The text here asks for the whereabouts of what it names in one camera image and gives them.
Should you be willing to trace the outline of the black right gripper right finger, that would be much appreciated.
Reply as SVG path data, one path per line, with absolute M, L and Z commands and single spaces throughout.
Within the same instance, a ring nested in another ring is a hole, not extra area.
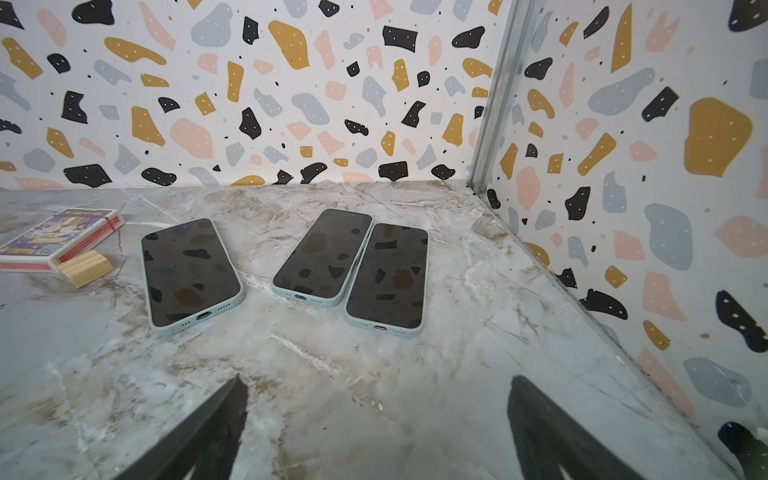
M 640 477 L 522 375 L 511 380 L 507 417 L 526 479 Z

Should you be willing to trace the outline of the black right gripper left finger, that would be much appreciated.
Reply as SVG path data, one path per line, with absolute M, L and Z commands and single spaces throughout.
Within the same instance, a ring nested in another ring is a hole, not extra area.
M 228 479 L 247 419 L 248 387 L 228 380 L 122 471 L 120 479 Z

